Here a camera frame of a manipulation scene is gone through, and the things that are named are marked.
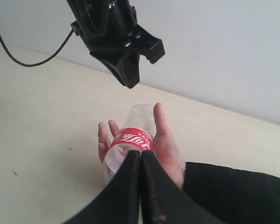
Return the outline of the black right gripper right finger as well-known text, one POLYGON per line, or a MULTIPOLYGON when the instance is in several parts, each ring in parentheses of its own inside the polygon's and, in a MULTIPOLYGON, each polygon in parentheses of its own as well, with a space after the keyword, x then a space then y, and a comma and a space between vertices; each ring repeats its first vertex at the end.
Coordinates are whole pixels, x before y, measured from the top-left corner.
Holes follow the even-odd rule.
POLYGON ((152 151, 141 154, 140 203, 144 224, 223 223, 171 180, 152 151))

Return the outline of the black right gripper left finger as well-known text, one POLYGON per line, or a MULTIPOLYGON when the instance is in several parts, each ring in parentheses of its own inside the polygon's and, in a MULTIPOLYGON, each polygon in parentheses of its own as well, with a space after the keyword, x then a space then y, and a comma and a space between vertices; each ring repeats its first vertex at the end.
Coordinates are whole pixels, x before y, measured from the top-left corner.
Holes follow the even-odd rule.
POLYGON ((85 208, 66 224, 137 224, 140 152, 129 151, 116 175, 85 208))

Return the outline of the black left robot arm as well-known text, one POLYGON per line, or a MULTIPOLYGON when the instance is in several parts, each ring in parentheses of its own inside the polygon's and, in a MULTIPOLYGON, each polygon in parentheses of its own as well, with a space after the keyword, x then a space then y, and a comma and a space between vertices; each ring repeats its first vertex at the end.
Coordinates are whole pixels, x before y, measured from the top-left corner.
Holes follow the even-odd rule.
MULTIPOLYGON (((165 54, 163 42, 137 22, 127 0, 70 0, 76 18, 71 27, 90 55, 99 60, 127 88, 140 81, 139 60, 156 63, 165 54)), ((155 131, 152 110, 131 110, 124 128, 108 147, 103 167, 107 186, 70 224, 136 224, 139 217, 141 153, 152 149, 155 131)))

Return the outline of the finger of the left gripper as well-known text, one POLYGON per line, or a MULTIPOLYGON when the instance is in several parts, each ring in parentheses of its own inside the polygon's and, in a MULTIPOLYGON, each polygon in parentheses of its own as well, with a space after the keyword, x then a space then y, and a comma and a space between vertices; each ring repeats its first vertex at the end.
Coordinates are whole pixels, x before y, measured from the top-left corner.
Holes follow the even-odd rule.
POLYGON ((92 51, 90 55, 99 60, 123 86, 132 89, 140 82, 139 54, 92 51))

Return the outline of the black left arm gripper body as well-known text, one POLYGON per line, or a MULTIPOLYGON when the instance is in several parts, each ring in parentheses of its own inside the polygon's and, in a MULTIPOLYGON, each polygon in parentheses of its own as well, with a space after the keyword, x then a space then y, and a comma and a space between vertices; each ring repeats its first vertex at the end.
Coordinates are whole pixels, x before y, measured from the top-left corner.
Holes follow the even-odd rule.
POLYGON ((129 4, 71 4, 74 33, 90 52, 137 53, 154 64, 165 55, 161 39, 142 28, 129 4))

